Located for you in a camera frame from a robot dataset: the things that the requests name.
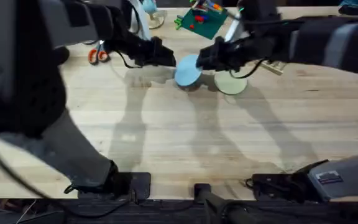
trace blue disc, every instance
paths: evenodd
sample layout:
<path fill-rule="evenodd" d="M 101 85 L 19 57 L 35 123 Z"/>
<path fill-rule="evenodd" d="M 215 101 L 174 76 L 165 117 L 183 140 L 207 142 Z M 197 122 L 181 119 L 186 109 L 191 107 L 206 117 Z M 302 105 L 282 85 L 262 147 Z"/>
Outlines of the blue disc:
<path fill-rule="evenodd" d="M 198 55 L 187 55 L 177 65 L 175 81 L 180 86 L 190 86 L 201 75 L 201 69 L 196 68 Z"/>

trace wood grain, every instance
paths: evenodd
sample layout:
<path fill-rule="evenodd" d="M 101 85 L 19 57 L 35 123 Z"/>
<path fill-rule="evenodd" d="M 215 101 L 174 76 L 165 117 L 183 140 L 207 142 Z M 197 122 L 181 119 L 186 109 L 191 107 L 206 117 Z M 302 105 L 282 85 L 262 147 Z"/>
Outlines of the wood grain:
<path fill-rule="evenodd" d="M 187 9 L 167 9 L 166 24 L 152 34 L 179 61 L 213 43 L 173 20 Z M 336 14 L 335 7 L 284 7 L 285 18 Z M 219 35 L 231 23 L 228 19 Z M 282 76 L 259 69 L 246 90 L 226 96 L 203 75 L 200 89 L 185 92 L 174 70 L 128 70 L 116 54 L 91 66 L 90 47 L 70 46 L 61 71 L 68 107 L 95 148 L 120 170 L 152 174 L 152 198 L 191 198 L 198 182 L 225 198 L 253 199 L 240 180 L 258 172 L 293 172 L 322 159 L 358 154 L 358 75 L 331 68 L 290 64 Z M 68 180 L 44 163 L 0 141 L 0 153 L 36 187 L 56 198 Z M 0 171 L 0 197 L 33 197 Z"/>

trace green toy board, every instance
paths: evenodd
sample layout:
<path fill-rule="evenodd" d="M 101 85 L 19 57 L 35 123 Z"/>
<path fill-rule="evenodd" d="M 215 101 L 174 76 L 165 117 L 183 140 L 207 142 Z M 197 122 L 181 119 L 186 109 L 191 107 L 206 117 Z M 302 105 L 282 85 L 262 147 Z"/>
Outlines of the green toy board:
<path fill-rule="evenodd" d="M 208 20 L 200 24 L 195 21 L 195 17 L 190 9 L 184 16 L 181 26 L 212 40 L 227 18 L 226 9 L 223 9 L 221 14 L 210 10 L 208 12 L 202 12 L 201 15 L 208 16 Z"/>

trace red block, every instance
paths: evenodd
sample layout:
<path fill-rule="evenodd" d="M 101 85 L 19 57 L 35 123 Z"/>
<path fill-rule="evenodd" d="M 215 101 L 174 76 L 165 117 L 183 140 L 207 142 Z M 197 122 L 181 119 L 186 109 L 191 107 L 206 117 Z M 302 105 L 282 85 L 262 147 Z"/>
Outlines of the red block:
<path fill-rule="evenodd" d="M 197 22 L 204 22 L 204 18 L 202 18 L 201 16 L 195 16 L 194 18 Z"/>

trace colorful toy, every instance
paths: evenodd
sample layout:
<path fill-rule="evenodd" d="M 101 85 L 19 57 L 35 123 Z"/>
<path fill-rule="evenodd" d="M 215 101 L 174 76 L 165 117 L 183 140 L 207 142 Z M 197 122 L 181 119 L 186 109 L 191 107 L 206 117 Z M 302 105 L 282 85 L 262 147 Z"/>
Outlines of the colorful toy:
<path fill-rule="evenodd" d="M 210 0 L 190 0 L 191 9 L 175 20 L 177 29 L 184 27 L 205 38 L 212 39 L 227 18 L 227 11 Z"/>

